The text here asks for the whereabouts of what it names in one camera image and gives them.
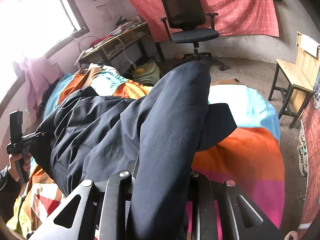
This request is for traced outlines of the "person's left hand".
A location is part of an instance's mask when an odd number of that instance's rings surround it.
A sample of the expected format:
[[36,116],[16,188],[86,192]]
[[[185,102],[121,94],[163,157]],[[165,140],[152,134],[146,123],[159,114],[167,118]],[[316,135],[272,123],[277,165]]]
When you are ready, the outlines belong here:
[[30,153],[26,153],[25,156],[23,156],[21,153],[14,153],[9,155],[8,172],[13,180],[15,180],[16,182],[20,180],[20,175],[17,168],[20,166],[21,159],[23,159],[22,169],[25,172],[30,171],[30,158]]

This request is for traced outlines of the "left forearm dark sleeve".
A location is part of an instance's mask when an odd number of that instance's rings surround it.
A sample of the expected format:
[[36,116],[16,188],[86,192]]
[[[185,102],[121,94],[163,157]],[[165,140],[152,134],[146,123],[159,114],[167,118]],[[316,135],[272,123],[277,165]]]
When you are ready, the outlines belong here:
[[14,204],[21,191],[21,184],[15,181],[8,171],[8,166],[1,170],[0,214],[7,223],[14,215]]

